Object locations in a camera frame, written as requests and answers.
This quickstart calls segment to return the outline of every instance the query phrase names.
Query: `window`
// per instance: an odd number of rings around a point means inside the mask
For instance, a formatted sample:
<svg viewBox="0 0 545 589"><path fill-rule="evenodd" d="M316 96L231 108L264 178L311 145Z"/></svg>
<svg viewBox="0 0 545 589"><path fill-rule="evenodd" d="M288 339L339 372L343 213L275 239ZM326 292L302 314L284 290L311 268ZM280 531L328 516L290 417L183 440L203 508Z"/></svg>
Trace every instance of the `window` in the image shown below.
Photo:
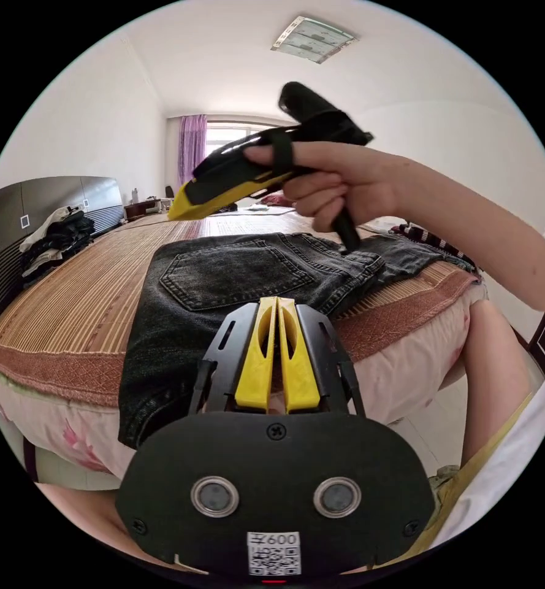
<svg viewBox="0 0 545 589"><path fill-rule="evenodd" d="M238 141L254 133L259 133L265 129L272 129L272 125L259 125L257 123L207 123L207 149L205 157L210 155L216 149Z"/></svg>

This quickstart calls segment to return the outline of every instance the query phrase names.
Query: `ceiling light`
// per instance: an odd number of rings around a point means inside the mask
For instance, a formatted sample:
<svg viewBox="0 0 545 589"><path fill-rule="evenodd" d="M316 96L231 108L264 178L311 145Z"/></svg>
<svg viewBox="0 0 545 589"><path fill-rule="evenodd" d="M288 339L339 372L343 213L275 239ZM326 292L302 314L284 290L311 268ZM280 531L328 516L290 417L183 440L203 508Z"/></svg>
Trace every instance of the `ceiling light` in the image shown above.
<svg viewBox="0 0 545 589"><path fill-rule="evenodd" d="M297 17L272 45L272 51L281 51L315 63L323 63L356 38L308 17Z"/></svg>

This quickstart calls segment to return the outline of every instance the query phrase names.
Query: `ceiling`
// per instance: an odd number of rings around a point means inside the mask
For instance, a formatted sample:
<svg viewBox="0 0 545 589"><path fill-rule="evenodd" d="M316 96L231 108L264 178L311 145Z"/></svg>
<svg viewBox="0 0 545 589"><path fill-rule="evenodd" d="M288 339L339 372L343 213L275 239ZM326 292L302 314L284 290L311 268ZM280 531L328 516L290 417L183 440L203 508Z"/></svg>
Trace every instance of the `ceiling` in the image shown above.
<svg viewBox="0 0 545 589"><path fill-rule="evenodd" d="M270 50L298 15L359 39L323 64ZM352 116L397 103L464 101L515 113L499 86L423 25L364 0L182 0L117 32L130 44L167 117L285 118L296 80Z"/></svg>

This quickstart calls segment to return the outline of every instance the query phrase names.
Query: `back pocket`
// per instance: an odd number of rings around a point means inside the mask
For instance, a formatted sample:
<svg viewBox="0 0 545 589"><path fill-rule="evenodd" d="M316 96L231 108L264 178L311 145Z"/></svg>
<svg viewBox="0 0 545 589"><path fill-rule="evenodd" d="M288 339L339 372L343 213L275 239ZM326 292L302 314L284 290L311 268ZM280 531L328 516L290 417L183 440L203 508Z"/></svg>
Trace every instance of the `back pocket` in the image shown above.
<svg viewBox="0 0 545 589"><path fill-rule="evenodd" d="M160 284L185 309L205 311L282 295L314 278L260 239L177 255Z"/></svg>

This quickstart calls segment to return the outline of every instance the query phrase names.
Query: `white wall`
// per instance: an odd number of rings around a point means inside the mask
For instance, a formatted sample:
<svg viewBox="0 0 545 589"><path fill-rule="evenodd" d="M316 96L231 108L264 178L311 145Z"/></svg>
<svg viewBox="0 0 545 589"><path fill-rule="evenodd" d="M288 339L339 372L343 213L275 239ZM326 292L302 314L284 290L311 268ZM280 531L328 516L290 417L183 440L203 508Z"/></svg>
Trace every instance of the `white wall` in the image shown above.
<svg viewBox="0 0 545 589"><path fill-rule="evenodd" d="M0 188L32 178L116 178L124 202L164 194L166 119L130 46L113 35L39 96L0 157Z"/></svg>
<svg viewBox="0 0 545 589"><path fill-rule="evenodd" d="M178 141L180 138L180 117L166 120L166 153L164 175L166 184L176 193L178 190Z"/></svg>
<svg viewBox="0 0 545 589"><path fill-rule="evenodd" d="M442 172L545 230L545 152L525 119L462 102L410 102L374 109L356 122L370 146ZM491 300L529 341L542 314L487 278Z"/></svg>

